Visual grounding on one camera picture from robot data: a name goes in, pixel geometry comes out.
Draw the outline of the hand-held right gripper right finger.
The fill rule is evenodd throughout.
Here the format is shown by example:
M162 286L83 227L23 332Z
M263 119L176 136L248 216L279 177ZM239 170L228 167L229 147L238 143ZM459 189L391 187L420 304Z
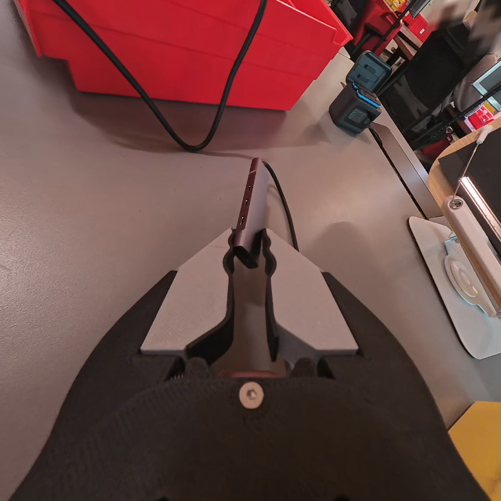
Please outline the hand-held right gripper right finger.
M325 277L269 229L261 233L266 273L266 340L272 361L353 355L359 347Z

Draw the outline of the dark flat desk panel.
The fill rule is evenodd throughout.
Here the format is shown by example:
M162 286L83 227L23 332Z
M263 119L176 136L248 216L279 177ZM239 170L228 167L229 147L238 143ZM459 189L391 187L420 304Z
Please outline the dark flat desk panel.
M372 127L379 135L384 152L422 216L427 219L441 217L442 210L428 187L428 172L394 122L383 113L373 122Z

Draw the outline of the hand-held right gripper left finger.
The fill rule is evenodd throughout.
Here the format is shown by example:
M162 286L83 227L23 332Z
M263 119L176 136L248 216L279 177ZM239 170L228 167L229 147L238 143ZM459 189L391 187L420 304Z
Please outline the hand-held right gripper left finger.
M141 345L143 355L214 364L234 339L232 229L172 272L172 283Z

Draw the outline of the small red bin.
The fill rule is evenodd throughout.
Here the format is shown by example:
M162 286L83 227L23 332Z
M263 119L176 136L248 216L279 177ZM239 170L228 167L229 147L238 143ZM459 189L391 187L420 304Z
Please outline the small red bin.
M478 130L494 121L497 111L488 102L485 102L476 111L465 118L465 123L471 131Z

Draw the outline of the grey usb hub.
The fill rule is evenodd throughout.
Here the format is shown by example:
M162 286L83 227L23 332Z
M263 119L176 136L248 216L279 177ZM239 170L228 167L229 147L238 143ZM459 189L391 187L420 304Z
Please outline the grey usb hub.
M248 269L255 269L259 265L269 178L269 172L263 161L260 158L254 158L232 243L235 256Z

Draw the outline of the silver monitor stand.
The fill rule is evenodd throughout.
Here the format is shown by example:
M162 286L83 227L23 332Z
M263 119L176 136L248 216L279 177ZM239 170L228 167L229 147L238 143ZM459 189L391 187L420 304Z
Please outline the silver monitor stand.
M455 234L410 217L408 225L456 335L473 358L500 354L500 313Z

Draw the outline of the dark battery charger case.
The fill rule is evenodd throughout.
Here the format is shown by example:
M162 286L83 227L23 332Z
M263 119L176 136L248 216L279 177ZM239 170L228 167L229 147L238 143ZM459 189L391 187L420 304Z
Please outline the dark battery charger case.
M329 115L339 128L360 134L381 114L377 91L392 74L391 66L371 51L364 51L345 78L345 86L329 107Z

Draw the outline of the yellow plastic bin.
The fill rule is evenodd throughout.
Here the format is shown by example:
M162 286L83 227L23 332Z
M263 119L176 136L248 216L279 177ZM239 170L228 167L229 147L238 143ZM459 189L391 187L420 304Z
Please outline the yellow plastic bin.
M500 402L473 403L448 433L490 500L500 500Z

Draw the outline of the black computer monitor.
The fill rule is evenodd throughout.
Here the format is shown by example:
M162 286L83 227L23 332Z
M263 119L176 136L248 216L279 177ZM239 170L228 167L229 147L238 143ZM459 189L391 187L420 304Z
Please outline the black computer monitor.
M500 117L447 147L427 186L500 318Z

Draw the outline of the red plastic bin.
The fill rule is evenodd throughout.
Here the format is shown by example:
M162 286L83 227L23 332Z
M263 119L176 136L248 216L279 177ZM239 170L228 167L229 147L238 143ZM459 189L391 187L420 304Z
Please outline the red plastic bin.
M150 98L218 104L259 1L68 1ZM76 89L138 97L53 1L15 1L38 56L67 63ZM325 1L268 1L228 105L290 110L352 40Z

